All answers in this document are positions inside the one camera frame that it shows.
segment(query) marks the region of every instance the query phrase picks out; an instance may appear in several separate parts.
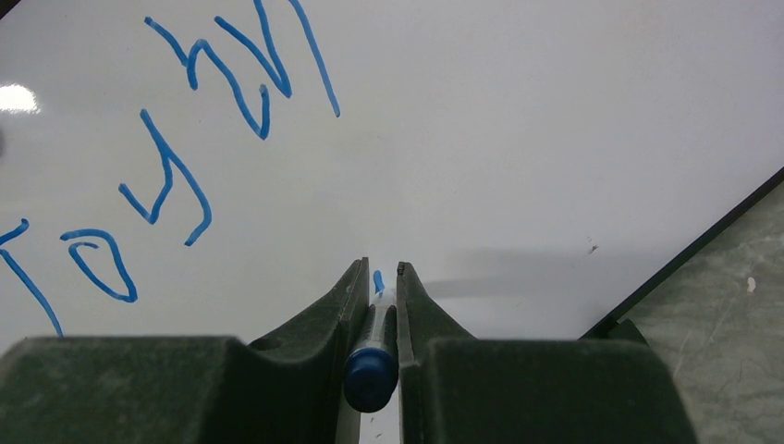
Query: gray floor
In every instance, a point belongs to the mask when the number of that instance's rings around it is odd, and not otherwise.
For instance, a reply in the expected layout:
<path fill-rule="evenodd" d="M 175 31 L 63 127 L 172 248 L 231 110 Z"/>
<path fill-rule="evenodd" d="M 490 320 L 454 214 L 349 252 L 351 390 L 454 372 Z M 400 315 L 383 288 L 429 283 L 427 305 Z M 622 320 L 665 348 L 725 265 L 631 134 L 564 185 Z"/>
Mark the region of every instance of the gray floor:
<path fill-rule="evenodd" d="M 629 313 L 703 443 L 784 443 L 784 186 Z"/>

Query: blue marker tip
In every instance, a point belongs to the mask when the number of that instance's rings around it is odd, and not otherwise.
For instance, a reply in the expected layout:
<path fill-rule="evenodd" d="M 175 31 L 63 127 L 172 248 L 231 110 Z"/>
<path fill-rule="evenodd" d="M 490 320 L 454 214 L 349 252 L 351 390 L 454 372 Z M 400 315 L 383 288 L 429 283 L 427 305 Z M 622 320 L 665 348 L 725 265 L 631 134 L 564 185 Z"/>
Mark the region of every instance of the blue marker tip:
<path fill-rule="evenodd" d="M 359 412 L 383 409 L 397 384 L 398 363 L 385 351 L 360 349 L 346 361 L 343 393 L 349 405 Z"/>
<path fill-rule="evenodd" d="M 384 291 L 384 281 L 381 279 L 381 272 L 378 270 L 373 271 L 373 284 L 375 285 L 376 293 Z"/>

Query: marker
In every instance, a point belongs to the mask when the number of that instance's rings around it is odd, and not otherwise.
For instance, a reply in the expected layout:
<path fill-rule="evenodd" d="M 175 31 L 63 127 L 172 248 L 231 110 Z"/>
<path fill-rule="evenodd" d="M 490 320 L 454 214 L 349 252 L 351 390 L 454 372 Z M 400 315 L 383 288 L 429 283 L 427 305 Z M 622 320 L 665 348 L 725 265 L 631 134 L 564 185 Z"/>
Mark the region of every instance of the marker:
<path fill-rule="evenodd" d="M 395 289 L 385 289 L 381 272 L 373 273 L 375 296 L 357 345 L 346 360 L 343 393 L 359 412 L 378 412 L 398 384 L 398 308 Z"/>

